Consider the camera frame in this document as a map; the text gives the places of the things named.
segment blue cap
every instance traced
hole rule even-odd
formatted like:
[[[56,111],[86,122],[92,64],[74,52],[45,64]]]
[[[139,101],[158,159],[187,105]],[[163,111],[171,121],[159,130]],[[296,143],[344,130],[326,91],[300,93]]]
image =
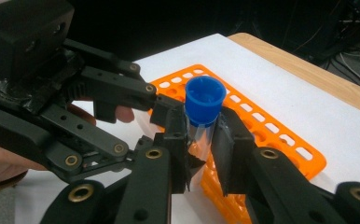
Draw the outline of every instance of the blue cap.
[[[217,79],[193,77],[186,84],[186,114],[194,126],[210,126],[221,110],[227,91]]]

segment white table surface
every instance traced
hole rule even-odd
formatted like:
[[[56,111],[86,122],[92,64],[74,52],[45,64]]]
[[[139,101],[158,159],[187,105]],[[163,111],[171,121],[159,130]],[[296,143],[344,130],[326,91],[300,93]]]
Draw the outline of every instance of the white table surface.
[[[360,110],[343,103],[222,35],[170,49],[137,61],[146,81],[200,63],[222,77],[287,128],[323,153],[326,168],[312,183],[334,192],[338,183],[360,181]],[[91,112],[91,103],[78,103]],[[134,148],[144,130],[130,124],[98,123],[98,127]],[[95,176],[106,186],[127,174]],[[30,172],[16,187],[16,224],[38,223],[65,184],[49,172]],[[172,223],[223,223],[201,193],[173,196]]]

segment vial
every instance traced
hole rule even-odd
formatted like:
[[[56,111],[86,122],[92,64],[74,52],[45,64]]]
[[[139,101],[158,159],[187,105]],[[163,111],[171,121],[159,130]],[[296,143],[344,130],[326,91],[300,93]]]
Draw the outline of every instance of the vial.
[[[226,88],[217,79],[208,76],[193,77],[186,84],[185,113],[187,118],[188,152],[206,162],[210,152],[215,121],[220,113]],[[190,167],[201,167],[189,160]],[[189,190],[201,189],[204,165],[193,175]]]

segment orange plastic rack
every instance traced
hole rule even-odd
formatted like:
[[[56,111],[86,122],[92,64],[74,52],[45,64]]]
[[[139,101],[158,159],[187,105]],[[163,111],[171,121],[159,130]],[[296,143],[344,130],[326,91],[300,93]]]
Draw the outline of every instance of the orange plastic rack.
[[[319,151],[203,65],[192,65],[157,79],[152,84],[157,87],[158,93],[184,102],[186,83],[196,76],[211,76],[224,84],[227,88],[227,96],[223,105],[237,112],[244,125],[255,136],[259,147],[281,150],[307,179],[311,179],[323,170],[325,157]],[[209,155],[206,162],[201,186],[228,223],[251,223],[244,205],[244,195],[223,196],[212,155]]]

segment person's skin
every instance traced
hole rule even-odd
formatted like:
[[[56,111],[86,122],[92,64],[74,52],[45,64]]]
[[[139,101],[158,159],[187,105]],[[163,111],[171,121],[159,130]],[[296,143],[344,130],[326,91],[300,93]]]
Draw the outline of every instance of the person's skin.
[[[75,105],[69,106],[69,111],[95,124],[95,118],[84,110],[76,107]],[[122,122],[131,122],[134,120],[133,112],[130,108],[118,106],[116,109],[117,119]],[[46,170],[46,168],[34,161],[25,159],[17,154],[0,147],[0,182],[10,179],[11,177],[20,175],[25,171],[33,170]]]

